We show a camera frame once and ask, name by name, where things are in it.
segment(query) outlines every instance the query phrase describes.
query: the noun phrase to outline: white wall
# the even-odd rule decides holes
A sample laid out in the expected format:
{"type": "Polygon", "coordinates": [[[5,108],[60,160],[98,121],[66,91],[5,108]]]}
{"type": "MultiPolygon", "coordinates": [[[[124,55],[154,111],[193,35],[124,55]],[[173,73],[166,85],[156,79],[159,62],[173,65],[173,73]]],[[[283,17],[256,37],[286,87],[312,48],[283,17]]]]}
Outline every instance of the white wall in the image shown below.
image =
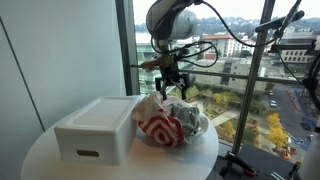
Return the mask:
{"type": "MultiPolygon", "coordinates": [[[[98,96],[125,95],[113,0],[0,0],[0,15],[46,128],[98,96]]],[[[41,131],[0,33],[0,179],[11,180],[41,131]]]]}

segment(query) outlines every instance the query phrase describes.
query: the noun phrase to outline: white container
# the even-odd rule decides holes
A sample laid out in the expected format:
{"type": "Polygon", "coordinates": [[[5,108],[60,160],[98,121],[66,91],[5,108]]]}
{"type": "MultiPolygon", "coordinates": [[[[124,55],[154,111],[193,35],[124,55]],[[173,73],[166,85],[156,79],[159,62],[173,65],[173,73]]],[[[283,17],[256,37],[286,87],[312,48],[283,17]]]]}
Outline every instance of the white container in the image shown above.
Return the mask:
{"type": "Polygon", "coordinates": [[[120,165],[136,135],[132,110],[141,96],[100,97],[55,127],[64,161],[120,165]]]}

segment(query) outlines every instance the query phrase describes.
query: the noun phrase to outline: window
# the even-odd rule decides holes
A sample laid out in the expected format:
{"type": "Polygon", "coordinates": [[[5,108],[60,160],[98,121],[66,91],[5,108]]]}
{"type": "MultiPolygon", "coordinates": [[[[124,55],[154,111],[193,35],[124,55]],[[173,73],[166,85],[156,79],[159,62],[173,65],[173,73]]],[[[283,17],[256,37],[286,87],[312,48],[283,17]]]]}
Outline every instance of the window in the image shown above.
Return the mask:
{"type": "MultiPolygon", "coordinates": [[[[134,0],[134,2],[137,2],[136,4],[134,4],[134,6],[141,6],[141,2],[143,0],[134,0]]],[[[225,0],[222,3],[224,3],[224,5],[228,4],[228,3],[235,3],[235,1],[230,1],[230,0],[225,0]]],[[[263,1],[259,1],[258,4],[255,4],[254,7],[259,6],[261,9],[263,9],[263,1]]],[[[273,17],[280,17],[282,16],[282,14],[274,14],[273,17]]],[[[141,19],[141,21],[136,21],[137,23],[137,27],[140,27],[138,25],[143,25],[143,23],[145,23],[145,15],[142,15],[142,17],[136,18],[136,16],[134,17],[135,19],[141,19]]],[[[204,20],[208,20],[210,18],[210,16],[208,15],[208,17],[201,17],[200,19],[204,19],[204,20]]],[[[205,31],[204,27],[206,27],[205,25],[199,25],[199,27],[201,28],[203,26],[203,28],[201,30],[205,31]]],[[[221,30],[217,29],[213,29],[211,28],[211,34],[213,33],[224,33],[221,32],[221,30]]],[[[225,47],[224,49],[221,49],[221,54],[223,55],[223,57],[221,57],[221,60],[223,60],[223,58],[227,58],[225,57],[226,55],[228,55],[228,53],[230,53],[230,51],[228,51],[228,43],[226,41],[217,41],[214,40],[215,42],[219,42],[216,44],[219,44],[221,47],[225,47]]],[[[251,48],[247,48],[246,46],[242,46],[241,49],[249,49],[251,51],[251,48]]],[[[287,64],[289,65],[289,68],[296,73],[300,73],[300,72],[304,72],[305,69],[301,68],[302,64],[307,64],[307,63],[300,63],[301,65],[299,66],[290,66],[290,62],[288,61],[300,61],[301,57],[289,57],[288,55],[302,55],[303,51],[298,51],[298,50],[294,50],[294,51],[286,51],[285,55],[287,55],[286,57],[284,57],[284,60],[287,61],[287,64]]],[[[239,61],[237,60],[238,57],[228,57],[230,59],[233,58],[232,61],[239,61]]],[[[286,71],[286,69],[284,69],[284,67],[281,64],[276,64],[276,65],[272,65],[270,63],[270,59],[269,60],[263,60],[263,59],[258,59],[259,61],[261,61],[260,63],[260,68],[258,70],[258,74],[257,74],[257,81],[255,83],[255,88],[254,88],[254,92],[252,94],[252,98],[250,98],[249,100],[251,101],[251,105],[249,108],[249,115],[246,118],[246,126],[244,129],[244,136],[243,138],[240,140],[240,142],[244,143],[244,144],[252,144],[254,146],[260,146],[262,145],[264,147],[264,150],[268,151],[268,152],[273,152],[272,147],[275,146],[274,142],[271,142],[269,139],[267,139],[266,133],[271,133],[270,132],[270,124],[266,123],[268,116],[265,115],[266,112],[270,113],[270,112],[277,112],[279,114],[279,119],[281,121],[283,121],[282,127],[285,128],[285,130],[289,133],[294,134],[295,136],[299,136],[298,133],[295,133],[295,128],[299,128],[297,130],[297,132],[303,131],[303,129],[301,130],[301,127],[299,126],[299,122],[301,121],[301,118],[299,116],[292,116],[294,115],[294,113],[290,113],[290,112],[297,112],[299,113],[299,115],[301,115],[301,117],[303,117],[303,112],[298,112],[294,109],[294,105],[290,105],[290,107],[288,108],[283,108],[283,107],[287,107],[289,106],[288,103],[291,103],[291,99],[290,96],[288,96],[288,93],[291,93],[292,96],[295,96],[295,98],[298,98],[295,94],[296,91],[298,91],[300,93],[300,89],[298,88],[298,86],[292,86],[292,84],[290,84],[290,81],[287,78],[288,72],[286,71]],[[278,84],[277,79],[281,79],[285,82],[288,83],[283,83],[281,81],[281,83],[283,84],[278,84]],[[271,96],[269,94],[267,94],[265,92],[265,89],[271,89],[274,93],[274,96],[271,96]],[[276,101],[276,103],[270,103],[270,100],[274,100],[276,101]],[[291,120],[293,123],[293,126],[288,128],[290,126],[290,122],[288,121],[291,120]],[[259,131],[259,129],[266,129],[267,131],[262,133],[261,131],[259,131]]],[[[237,70],[238,72],[240,71],[240,68],[238,68],[239,64],[237,66],[234,66],[234,69],[239,69],[237,70]]],[[[230,117],[229,120],[227,120],[224,123],[221,124],[217,124],[216,125],[216,130],[218,132],[218,136],[220,139],[222,139],[224,142],[226,142],[225,144],[227,144],[228,146],[233,146],[234,143],[237,144],[239,142],[234,142],[234,135],[236,133],[237,130],[237,126],[239,123],[239,115],[240,115],[240,109],[239,107],[241,107],[241,105],[243,105],[243,103],[247,103],[247,102],[242,102],[243,101],[243,95],[244,92],[246,90],[247,87],[247,82],[248,81],[248,74],[250,71],[250,67],[246,66],[243,70],[244,72],[241,71],[242,75],[239,76],[239,78],[236,77],[232,77],[230,78],[230,76],[226,76],[224,74],[219,74],[219,73],[225,73],[225,74],[230,74],[233,73],[235,76],[238,76],[238,72],[232,72],[232,66],[231,68],[224,67],[223,64],[221,64],[221,62],[217,62],[217,64],[215,64],[212,68],[210,69],[205,69],[205,68],[199,68],[199,67],[191,67],[190,66],[186,66],[186,68],[190,68],[188,70],[196,70],[196,71],[200,71],[200,72],[205,72],[208,71],[207,73],[218,73],[215,75],[200,75],[200,74],[194,74],[195,76],[195,85],[196,85],[196,91],[195,92],[199,92],[198,95],[196,96],[196,98],[203,98],[205,100],[207,100],[208,103],[206,106],[203,107],[203,109],[201,109],[201,111],[206,112],[207,114],[210,115],[210,119],[215,119],[218,116],[220,116],[222,113],[226,112],[227,109],[229,107],[235,108],[236,113],[230,117]],[[232,93],[235,94],[234,97],[235,100],[233,100],[232,103],[226,103],[228,105],[224,106],[223,104],[217,104],[217,101],[214,100],[214,98],[212,98],[213,96],[213,92],[217,93],[217,94],[221,94],[221,95],[225,95],[227,94],[226,91],[232,91],[232,93]]],[[[168,93],[171,95],[175,94],[176,89],[168,89],[168,93]]],[[[303,132],[304,136],[308,136],[309,133],[303,132]]],[[[302,151],[298,151],[298,156],[302,157],[304,156],[303,153],[301,153],[302,151]]]]}

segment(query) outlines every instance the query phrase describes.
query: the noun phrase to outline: city view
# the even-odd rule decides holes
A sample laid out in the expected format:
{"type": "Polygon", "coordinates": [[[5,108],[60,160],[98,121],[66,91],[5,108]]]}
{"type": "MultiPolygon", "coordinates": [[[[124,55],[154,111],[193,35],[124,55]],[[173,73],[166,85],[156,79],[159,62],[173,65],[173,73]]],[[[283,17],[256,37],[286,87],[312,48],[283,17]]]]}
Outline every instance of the city view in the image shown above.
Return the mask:
{"type": "MultiPolygon", "coordinates": [[[[319,50],[319,17],[303,18],[290,24],[280,44],[303,45],[315,41],[316,49],[319,50]]],[[[242,42],[256,44],[257,34],[254,29],[259,25],[258,19],[242,17],[224,19],[242,42]]],[[[151,36],[145,23],[137,23],[135,29],[138,64],[141,64],[154,58],[156,53],[151,47],[151,36]]],[[[272,39],[273,33],[272,30],[268,32],[267,40],[272,39]]],[[[199,40],[212,42],[218,50],[217,54],[214,49],[210,49],[188,60],[206,66],[212,64],[218,55],[216,64],[210,68],[203,68],[183,62],[179,64],[179,68],[221,75],[192,75],[193,85],[187,90],[185,101],[198,107],[211,120],[220,143],[232,146],[247,88],[247,79],[240,76],[249,75],[255,49],[237,42],[217,17],[208,16],[199,19],[194,36],[186,40],[177,40],[175,46],[181,47],[199,40]],[[239,78],[226,74],[238,75],[239,78]]],[[[278,83],[276,80],[286,80],[286,82],[295,82],[295,78],[303,80],[313,62],[313,56],[306,50],[269,53],[271,45],[264,47],[258,70],[258,77],[270,78],[270,81],[259,80],[255,83],[242,143],[251,144],[295,163],[303,159],[312,141],[312,129],[320,113],[302,85],[278,83]]],[[[190,49],[190,53],[199,52],[207,47],[196,46],[190,49]]],[[[140,93],[149,94],[155,91],[154,79],[160,76],[159,71],[146,72],[139,69],[140,93]]],[[[180,90],[175,87],[168,88],[167,92],[171,96],[181,98],[180,90]]]]}

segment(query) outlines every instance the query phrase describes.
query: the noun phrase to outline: road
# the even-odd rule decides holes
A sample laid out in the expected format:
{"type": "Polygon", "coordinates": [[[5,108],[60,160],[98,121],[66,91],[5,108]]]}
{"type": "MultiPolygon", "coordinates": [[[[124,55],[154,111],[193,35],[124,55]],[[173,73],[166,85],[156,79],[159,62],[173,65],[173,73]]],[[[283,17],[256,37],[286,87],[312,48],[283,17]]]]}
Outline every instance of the road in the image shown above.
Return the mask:
{"type": "Polygon", "coordinates": [[[268,100],[275,100],[277,102],[275,109],[279,113],[281,124],[285,130],[295,137],[306,138],[311,134],[311,131],[304,130],[301,127],[300,122],[303,117],[303,112],[295,109],[287,93],[287,89],[289,88],[290,86],[276,84],[273,88],[273,96],[268,96],[268,100]]]}

